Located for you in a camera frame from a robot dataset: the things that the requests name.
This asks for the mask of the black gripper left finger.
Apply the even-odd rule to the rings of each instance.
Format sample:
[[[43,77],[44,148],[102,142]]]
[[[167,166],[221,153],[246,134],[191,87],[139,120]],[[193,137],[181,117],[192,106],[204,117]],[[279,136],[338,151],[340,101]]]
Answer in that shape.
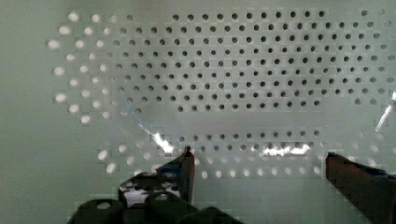
[[[195,158],[191,147],[168,163],[155,169],[154,173],[142,172],[120,184],[118,198],[127,207],[143,203],[151,193],[166,191],[190,203],[192,200]]]

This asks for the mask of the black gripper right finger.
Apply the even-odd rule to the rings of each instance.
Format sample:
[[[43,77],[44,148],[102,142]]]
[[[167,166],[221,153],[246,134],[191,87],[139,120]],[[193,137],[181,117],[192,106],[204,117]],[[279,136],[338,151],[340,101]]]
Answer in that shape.
[[[326,178],[373,224],[395,224],[395,175],[329,152]]]

